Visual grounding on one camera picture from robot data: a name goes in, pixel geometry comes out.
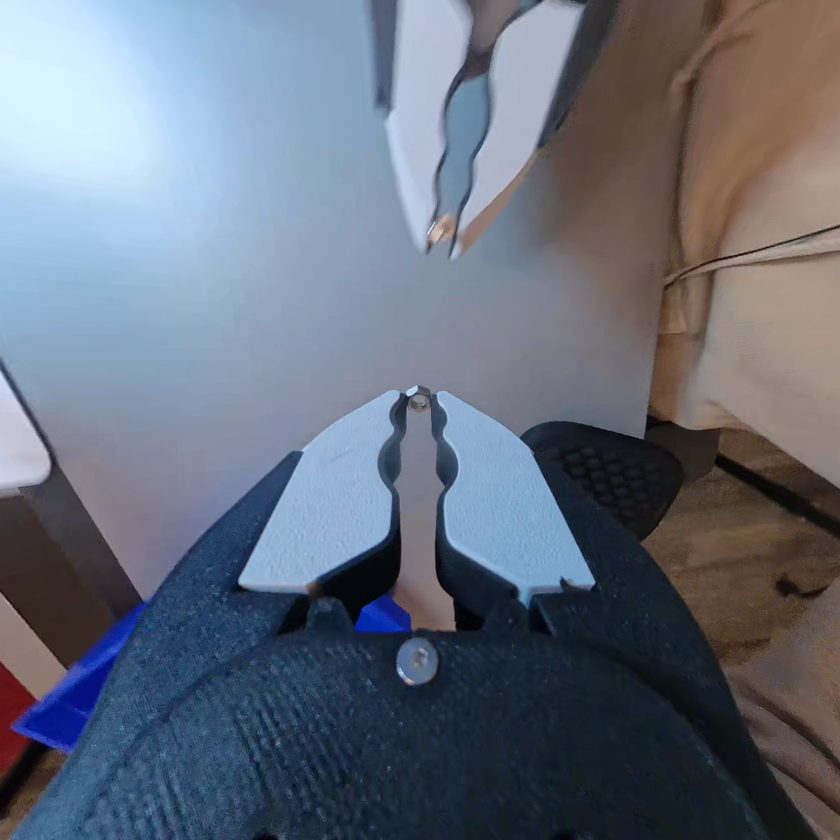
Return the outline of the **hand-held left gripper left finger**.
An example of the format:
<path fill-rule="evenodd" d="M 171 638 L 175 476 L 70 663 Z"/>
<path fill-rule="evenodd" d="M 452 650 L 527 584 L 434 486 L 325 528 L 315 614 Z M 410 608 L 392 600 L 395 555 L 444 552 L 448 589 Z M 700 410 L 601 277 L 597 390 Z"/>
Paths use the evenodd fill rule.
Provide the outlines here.
<path fill-rule="evenodd" d="M 386 592 L 401 569 L 403 394 L 324 429 L 297 465 L 242 570 L 252 592 Z"/>

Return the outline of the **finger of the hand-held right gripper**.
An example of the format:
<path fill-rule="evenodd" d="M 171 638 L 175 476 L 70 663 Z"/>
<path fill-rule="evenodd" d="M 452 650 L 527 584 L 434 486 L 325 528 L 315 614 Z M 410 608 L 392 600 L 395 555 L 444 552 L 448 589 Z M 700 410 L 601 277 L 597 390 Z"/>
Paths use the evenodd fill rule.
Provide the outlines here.
<path fill-rule="evenodd" d="M 466 2 L 395 3 L 385 136 L 406 227 L 422 253 L 438 220 L 445 111 L 466 62 L 473 23 Z"/>
<path fill-rule="evenodd" d="M 530 167 L 583 13 L 576 2 L 538 2 L 502 26 L 487 72 L 487 132 L 471 161 L 451 259 L 484 234 Z"/>

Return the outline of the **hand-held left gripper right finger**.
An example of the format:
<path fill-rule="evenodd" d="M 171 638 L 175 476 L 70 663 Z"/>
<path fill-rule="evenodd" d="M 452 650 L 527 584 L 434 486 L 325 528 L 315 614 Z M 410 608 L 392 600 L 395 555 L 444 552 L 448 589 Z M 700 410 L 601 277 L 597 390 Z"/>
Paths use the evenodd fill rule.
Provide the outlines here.
<path fill-rule="evenodd" d="M 529 446 L 451 392 L 434 395 L 444 546 L 517 592 L 589 591 L 593 573 Z"/>

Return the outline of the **blue plastic bin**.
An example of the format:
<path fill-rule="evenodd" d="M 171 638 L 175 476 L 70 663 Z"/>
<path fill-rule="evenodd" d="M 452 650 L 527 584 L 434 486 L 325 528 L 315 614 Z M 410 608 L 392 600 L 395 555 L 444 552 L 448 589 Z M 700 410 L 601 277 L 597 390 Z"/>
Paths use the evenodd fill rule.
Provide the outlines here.
<path fill-rule="evenodd" d="M 104 685 L 139 621 L 146 602 L 117 621 L 46 697 L 16 720 L 13 729 L 42 746 L 70 753 L 91 719 Z M 395 633 L 410 629 L 410 615 L 386 593 L 361 609 L 354 628 L 363 633 Z"/>

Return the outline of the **person's right hand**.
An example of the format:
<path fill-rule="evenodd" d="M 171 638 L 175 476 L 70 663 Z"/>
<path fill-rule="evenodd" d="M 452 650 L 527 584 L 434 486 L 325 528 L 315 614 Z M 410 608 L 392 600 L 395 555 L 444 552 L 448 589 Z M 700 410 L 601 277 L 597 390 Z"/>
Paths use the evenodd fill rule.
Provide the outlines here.
<path fill-rule="evenodd" d="M 508 23 L 520 14 L 523 1 L 468 1 L 473 16 L 469 48 L 476 56 L 492 51 Z"/>

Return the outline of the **red plastic bin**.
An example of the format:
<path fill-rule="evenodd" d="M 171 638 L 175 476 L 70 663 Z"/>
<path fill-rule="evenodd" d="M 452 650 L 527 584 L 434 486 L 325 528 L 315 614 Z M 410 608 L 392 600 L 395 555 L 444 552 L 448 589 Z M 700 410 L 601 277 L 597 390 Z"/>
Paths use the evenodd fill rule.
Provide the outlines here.
<path fill-rule="evenodd" d="M 12 724 L 35 699 L 4 664 L 1 664 L 1 778 L 21 758 L 29 740 L 12 729 Z"/>

